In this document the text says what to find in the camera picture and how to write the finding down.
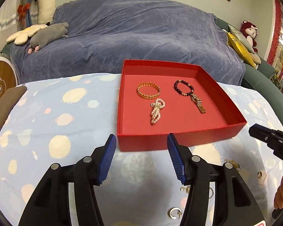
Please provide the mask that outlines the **grey plush animal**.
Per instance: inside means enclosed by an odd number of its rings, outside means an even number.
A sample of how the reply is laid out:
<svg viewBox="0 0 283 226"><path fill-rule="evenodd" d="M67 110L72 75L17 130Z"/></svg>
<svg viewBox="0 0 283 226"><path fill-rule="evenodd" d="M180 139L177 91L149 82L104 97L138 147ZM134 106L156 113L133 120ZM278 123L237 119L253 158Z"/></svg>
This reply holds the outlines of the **grey plush animal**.
<svg viewBox="0 0 283 226"><path fill-rule="evenodd" d="M29 48L27 53L38 52L49 43L67 37L67 22L52 24L39 30L29 41Z"/></svg>

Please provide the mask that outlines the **gold satin pillow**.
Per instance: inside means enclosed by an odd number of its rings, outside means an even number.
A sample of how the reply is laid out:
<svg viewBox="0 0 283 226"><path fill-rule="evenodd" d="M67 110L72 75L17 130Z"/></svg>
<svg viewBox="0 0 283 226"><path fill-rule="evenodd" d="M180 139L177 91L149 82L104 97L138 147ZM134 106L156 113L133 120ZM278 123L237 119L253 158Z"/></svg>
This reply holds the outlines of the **gold satin pillow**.
<svg viewBox="0 0 283 226"><path fill-rule="evenodd" d="M256 64L253 61L252 56L250 52L247 50L247 48L232 33L228 32L227 36L228 36L229 44L232 46L232 48L235 50L238 56L248 65L255 68Z"/></svg>

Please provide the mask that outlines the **green sofa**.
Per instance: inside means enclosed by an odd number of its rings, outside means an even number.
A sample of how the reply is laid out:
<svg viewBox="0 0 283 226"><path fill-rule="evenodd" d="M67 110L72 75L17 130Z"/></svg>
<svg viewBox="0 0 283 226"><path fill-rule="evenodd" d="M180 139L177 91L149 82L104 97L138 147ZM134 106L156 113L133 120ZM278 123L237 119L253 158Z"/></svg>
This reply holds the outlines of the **green sofa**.
<svg viewBox="0 0 283 226"><path fill-rule="evenodd" d="M214 56L210 75L217 82L228 84L226 92L246 119L257 119L270 128L283 129L283 94L261 71L245 64L226 43L223 31L228 24L214 18L221 52Z"/></svg>

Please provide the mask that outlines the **gold chain bangle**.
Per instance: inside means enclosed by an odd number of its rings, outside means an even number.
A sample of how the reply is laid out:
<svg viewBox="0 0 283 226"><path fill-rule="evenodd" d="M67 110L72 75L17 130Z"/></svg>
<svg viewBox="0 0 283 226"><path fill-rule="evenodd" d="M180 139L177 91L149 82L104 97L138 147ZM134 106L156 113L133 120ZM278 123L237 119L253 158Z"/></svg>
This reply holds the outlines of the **gold chain bangle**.
<svg viewBox="0 0 283 226"><path fill-rule="evenodd" d="M159 97L161 88L152 82L140 83L137 86L136 93L139 97L144 99L154 99Z"/></svg>

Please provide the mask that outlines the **cream long plush toy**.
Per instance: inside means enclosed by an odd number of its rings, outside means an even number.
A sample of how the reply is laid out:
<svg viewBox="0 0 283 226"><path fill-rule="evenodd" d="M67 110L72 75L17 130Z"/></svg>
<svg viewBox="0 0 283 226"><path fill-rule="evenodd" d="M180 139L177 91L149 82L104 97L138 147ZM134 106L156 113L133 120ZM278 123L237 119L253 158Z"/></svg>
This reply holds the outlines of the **cream long plush toy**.
<svg viewBox="0 0 283 226"><path fill-rule="evenodd" d="M52 23L55 13L55 0L35 0L38 2L38 24Z"/></svg>

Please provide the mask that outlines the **grey silver pillow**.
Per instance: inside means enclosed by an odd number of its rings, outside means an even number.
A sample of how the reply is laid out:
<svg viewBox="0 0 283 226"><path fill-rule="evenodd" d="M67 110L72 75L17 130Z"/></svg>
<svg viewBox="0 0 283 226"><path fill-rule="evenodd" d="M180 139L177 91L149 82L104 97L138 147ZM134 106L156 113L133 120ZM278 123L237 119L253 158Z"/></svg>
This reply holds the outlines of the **grey silver pillow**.
<svg viewBox="0 0 283 226"><path fill-rule="evenodd" d="M248 49L249 52L253 54L255 53L247 38L238 29L236 29L230 24L228 24L228 28L230 32Z"/></svg>

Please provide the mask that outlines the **blue planet print sheet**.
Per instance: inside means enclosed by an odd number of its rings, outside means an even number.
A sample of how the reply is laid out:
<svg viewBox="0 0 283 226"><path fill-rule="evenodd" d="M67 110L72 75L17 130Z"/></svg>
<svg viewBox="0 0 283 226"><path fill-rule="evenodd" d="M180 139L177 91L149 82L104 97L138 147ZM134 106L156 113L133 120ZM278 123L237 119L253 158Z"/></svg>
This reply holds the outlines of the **blue planet print sheet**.
<svg viewBox="0 0 283 226"><path fill-rule="evenodd" d="M95 73L27 83L27 92L0 131L0 210L12 225L19 223L51 164L74 164L116 133L120 78ZM239 164L267 225L272 225L283 161L249 136L250 126L268 127L267 123L246 120L237 136L192 147L191 152L212 164L226 160ZM117 150L107 179L95 187L105 225L179 225L168 211L173 207L183 211L188 192L177 180L167 150Z"/></svg>

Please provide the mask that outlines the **red monkey plush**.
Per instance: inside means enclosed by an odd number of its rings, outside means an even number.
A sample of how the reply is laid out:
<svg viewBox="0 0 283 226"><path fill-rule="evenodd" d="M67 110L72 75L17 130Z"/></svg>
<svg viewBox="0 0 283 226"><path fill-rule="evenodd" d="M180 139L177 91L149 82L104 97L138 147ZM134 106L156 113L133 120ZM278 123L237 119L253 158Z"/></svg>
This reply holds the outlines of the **red monkey plush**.
<svg viewBox="0 0 283 226"><path fill-rule="evenodd" d="M256 48L257 42L255 41L256 36L258 35L258 28L256 25L249 21L243 21L241 24L241 33L247 39L249 44L252 46L252 49L257 54L258 50Z"/></svg>

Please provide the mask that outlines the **gold hoop earring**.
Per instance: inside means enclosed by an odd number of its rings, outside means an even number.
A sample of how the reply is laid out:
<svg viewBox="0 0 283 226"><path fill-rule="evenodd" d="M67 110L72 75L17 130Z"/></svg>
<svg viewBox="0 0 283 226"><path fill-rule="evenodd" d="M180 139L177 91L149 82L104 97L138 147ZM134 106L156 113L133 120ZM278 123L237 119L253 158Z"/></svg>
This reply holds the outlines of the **gold hoop earring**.
<svg viewBox="0 0 283 226"><path fill-rule="evenodd" d="M169 218L173 220L180 219L181 215L182 215L182 210L179 207L173 207L168 211Z"/></svg>

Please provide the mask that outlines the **red cardboard box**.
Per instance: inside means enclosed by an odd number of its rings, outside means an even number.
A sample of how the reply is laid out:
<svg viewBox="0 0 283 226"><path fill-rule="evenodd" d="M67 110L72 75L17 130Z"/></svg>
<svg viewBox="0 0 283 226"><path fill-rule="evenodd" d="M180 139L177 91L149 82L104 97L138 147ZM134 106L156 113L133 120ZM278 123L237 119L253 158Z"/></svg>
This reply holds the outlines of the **red cardboard box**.
<svg viewBox="0 0 283 226"><path fill-rule="evenodd" d="M159 97L137 95L140 83L161 88ZM197 95L201 114L190 95ZM173 133L181 145L195 146L232 138L246 120L219 84L200 66L186 63L125 60L119 90L119 148L123 152L164 150Z"/></svg>

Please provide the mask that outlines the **white flower plush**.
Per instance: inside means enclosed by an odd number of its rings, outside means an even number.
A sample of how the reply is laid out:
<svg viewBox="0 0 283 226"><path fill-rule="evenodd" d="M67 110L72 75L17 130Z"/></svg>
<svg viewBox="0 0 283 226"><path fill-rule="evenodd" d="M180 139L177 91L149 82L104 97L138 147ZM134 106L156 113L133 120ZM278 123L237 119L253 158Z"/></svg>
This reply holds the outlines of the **white flower plush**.
<svg viewBox="0 0 283 226"><path fill-rule="evenodd" d="M46 24L35 24L30 27L27 27L24 30L18 31L13 35L9 36L6 40L6 43L13 42L15 45L23 45L27 42L28 38L34 36L39 30L47 27Z"/></svg>

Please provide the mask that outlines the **round wooden fan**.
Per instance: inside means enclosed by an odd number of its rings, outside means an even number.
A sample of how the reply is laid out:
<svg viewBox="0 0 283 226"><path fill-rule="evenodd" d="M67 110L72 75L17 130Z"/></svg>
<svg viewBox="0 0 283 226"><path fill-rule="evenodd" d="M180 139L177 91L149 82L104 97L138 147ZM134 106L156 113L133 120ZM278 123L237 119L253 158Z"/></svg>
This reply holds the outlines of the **round wooden fan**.
<svg viewBox="0 0 283 226"><path fill-rule="evenodd" d="M18 85L18 77L16 69L5 57L0 56L0 98L9 88L16 87Z"/></svg>

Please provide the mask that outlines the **purple velvet blanket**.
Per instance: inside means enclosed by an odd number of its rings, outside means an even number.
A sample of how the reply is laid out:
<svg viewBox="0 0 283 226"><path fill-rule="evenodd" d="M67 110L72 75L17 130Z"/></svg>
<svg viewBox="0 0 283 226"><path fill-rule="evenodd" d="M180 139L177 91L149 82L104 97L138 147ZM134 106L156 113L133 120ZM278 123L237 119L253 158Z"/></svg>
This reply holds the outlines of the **purple velvet blanket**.
<svg viewBox="0 0 283 226"><path fill-rule="evenodd" d="M240 85L245 64L228 46L217 18L168 0L76 0L59 6L54 23L67 37L29 54L12 45L20 83L87 73L121 73L126 59L201 66L217 82Z"/></svg>

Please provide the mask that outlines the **red curtain tie bow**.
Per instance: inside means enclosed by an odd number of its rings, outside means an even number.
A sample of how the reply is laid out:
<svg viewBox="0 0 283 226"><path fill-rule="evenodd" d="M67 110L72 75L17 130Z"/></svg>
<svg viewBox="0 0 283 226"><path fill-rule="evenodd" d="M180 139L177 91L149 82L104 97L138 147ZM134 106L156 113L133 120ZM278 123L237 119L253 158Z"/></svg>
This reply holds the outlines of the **red curtain tie bow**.
<svg viewBox="0 0 283 226"><path fill-rule="evenodd" d="M27 3L25 5L19 5L17 12L18 12L18 24L23 23L24 24L24 19L26 16L26 13L28 12L30 7L30 3Z"/></svg>

